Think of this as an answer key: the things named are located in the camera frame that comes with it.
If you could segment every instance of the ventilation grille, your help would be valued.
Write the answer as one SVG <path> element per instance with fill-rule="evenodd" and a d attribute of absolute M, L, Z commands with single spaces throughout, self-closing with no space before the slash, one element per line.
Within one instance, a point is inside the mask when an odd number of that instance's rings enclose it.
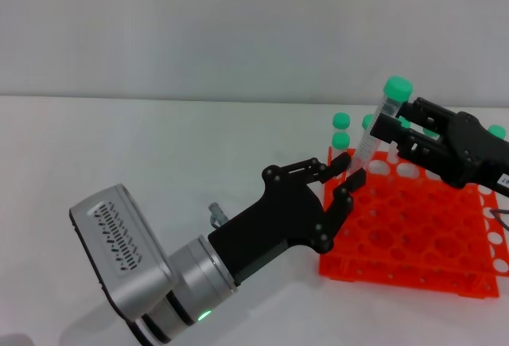
<path fill-rule="evenodd" d="M 97 219 L 98 228 L 116 270 L 120 274 L 125 274 L 136 269 L 142 261 L 142 255 L 115 205 L 111 202 L 103 203 L 93 215 Z"/>

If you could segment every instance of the white label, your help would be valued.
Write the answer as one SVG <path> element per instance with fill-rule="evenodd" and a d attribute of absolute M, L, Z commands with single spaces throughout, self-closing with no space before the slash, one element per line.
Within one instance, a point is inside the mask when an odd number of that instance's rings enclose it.
<path fill-rule="evenodd" d="M 499 185 L 503 185 L 509 189 L 509 175 L 503 173 L 499 179 Z"/>

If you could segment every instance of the green tube cap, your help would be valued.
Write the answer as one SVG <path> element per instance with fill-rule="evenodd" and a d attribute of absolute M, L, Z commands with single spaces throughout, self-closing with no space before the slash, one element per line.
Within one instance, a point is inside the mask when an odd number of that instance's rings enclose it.
<path fill-rule="evenodd" d="M 373 120 L 373 114 L 368 114 L 363 119 L 363 129 L 367 129 Z"/>
<path fill-rule="evenodd" d="M 414 87 L 410 81 L 397 76 L 391 77 L 383 88 L 383 93 L 387 97 L 400 103 L 408 101 L 412 91 L 414 91 Z"/>
<path fill-rule="evenodd" d="M 506 129 L 499 125 L 491 125 L 488 128 L 488 131 L 495 135 L 497 138 L 505 139 L 506 138 Z"/>
<path fill-rule="evenodd" d="M 335 133 L 332 136 L 332 147 L 336 150 L 346 150 L 350 146 L 350 135 L 347 133 Z"/>
<path fill-rule="evenodd" d="M 332 125 L 337 130 L 344 130 L 350 127 L 350 115 L 347 113 L 336 113 L 332 119 Z"/>
<path fill-rule="evenodd" d="M 438 136 L 437 133 L 435 133 L 434 131 L 428 130 L 428 129 L 422 129 L 422 132 L 431 138 L 436 138 Z"/>
<path fill-rule="evenodd" d="M 401 126 L 405 129 L 410 129 L 410 122 L 404 119 L 403 117 L 399 117 L 398 121 L 401 122 Z"/>

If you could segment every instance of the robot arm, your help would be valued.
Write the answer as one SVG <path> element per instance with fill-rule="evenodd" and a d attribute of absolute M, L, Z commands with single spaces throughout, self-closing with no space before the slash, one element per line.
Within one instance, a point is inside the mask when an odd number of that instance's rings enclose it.
<path fill-rule="evenodd" d="M 72 224 L 108 301 L 144 346 L 166 344 L 230 297 L 243 280 L 295 245 L 318 253 L 353 209 L 351 193 L 364 185 L 364 170 L 334 191 L 325 211 L 307 184 L 325 183 L 350 164 L 342 154 L 330 166 L 316 158 L 262 172 L 260 200 L 208 236 L 170 256 L 122 185 L 98 192 L 71 208 Z"/>
<path fill-rule="evenodd" d="M 469 113 L 453 113 L 417 98 L 404 103 L 397 116 L 434 131 L 435 140 L 386 115 L 377 119 L 371 135 L 384 142 L 397 142 L 398 155 L 436 173 L 458 189 L 476 183 L 509 196 L 509 143 L 484 129 Z"/>

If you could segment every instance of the white table surface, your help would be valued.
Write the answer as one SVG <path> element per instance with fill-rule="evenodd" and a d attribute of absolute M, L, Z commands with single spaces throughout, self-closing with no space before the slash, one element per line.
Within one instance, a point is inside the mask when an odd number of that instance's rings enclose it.
<path fill-rule="evenodd" d="M 122 182 L 173 252 L 212 230 L 211 202 L 229 216 L 253 204 L 266 166 L 325 161 L 337 111 L 352 115 L 357 143 L 373 107 L 1 97 L 0 340 L 136 344 L 99 288 L 69 208 Z M 509 127 L 509 110 L 468 111 L 485 126 Z M 310 249 L 287 251 L 172 344 L 509 342 L 502 278 L 499 299 L 476 300 L 329 281 L 318 276 L 317 261 Z"/>

